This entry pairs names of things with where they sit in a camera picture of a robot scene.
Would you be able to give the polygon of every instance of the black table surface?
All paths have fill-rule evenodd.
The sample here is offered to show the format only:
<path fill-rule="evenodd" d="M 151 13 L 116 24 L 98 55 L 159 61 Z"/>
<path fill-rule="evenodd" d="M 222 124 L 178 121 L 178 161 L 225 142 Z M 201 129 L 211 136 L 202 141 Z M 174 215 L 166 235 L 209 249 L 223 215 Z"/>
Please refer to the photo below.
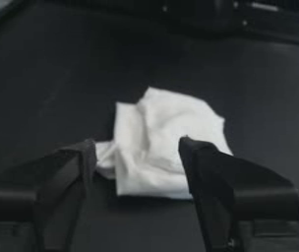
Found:
<path fill-rule="evenodd" d="M 0 27 L 0 171 L 112 137 L 115 102 L 148 86 L 209 101 L 235 156 L 299 189 L 299 46 L 178 34 L 155 22 L 39 3 Z M 95 180 L 73 251 L 205 251 L 191 202 L 119 199 Z"/>

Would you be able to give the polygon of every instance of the white towel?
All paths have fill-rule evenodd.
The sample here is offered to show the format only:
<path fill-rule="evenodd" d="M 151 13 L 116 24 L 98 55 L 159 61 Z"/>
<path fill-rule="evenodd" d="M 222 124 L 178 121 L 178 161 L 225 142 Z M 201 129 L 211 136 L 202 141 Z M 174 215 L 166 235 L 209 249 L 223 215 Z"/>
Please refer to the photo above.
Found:
<path fill-rule="evenodd" d="M 98 143 L 99 172 L 116 194 L 190 199 L 179 139 L 190 136 L 231 154 L 225 119 L 186 94 L 150 88 L 138 104 L 118 103 L 114 140 Z"/>

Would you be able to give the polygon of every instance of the dark surface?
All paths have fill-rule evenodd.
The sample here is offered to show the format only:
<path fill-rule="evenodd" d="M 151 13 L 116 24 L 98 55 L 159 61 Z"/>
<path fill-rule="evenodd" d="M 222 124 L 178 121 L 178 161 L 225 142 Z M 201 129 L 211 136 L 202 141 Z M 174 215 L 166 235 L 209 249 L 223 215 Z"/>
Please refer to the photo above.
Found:
<path fill-rule="evenodd" d="M 0 29 L 0 171 L 112 136 L 114 103 L 148 86 L 205 98 L 235 155 L 299 188 L 299 46 L 206 41 L 158 24 L 39 4 Z M 192 203 L 119 200 L 99 179 L 73 251 L 203 251 Z"/>

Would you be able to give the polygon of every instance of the black object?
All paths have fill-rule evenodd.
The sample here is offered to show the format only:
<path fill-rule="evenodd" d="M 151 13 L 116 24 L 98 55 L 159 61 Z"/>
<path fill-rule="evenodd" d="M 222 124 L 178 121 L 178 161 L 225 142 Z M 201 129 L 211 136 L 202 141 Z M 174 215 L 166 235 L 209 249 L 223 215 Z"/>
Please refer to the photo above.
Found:
<path fill-rule="evenodd" d="M 241 26 L 234 13 L 234 0 L 168 0 L 166 11 L 184 26 L 205 32 L 231 32 Z"/>
<path fill-rule="evenodd" d="M 95 165 L 87 140 L 0 174 L 0 251 L 68 249 Z"/>
<path fill-rule="evenodd" d="M 299 197 L 274 171 L 180 139 L 206 251 L 299 251 Z"/>

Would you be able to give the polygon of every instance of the gray table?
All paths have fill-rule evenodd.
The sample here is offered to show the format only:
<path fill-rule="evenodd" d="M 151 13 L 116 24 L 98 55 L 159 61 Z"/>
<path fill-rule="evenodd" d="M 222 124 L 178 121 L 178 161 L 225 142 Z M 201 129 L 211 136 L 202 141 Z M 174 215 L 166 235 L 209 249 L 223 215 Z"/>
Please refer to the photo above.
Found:
<path fill-rule="evenodd" d="M 114 103 L 148 86 L 195 95 L 227 119 L 238 157 L 299 188 L 299 46 L 203 40 L 131 17 L 39 3 L 0 28 L 0 170 L 112 137 Z M 73 251 L 205 251 L 192 203 L 119 199 L 96 179 Z"/>

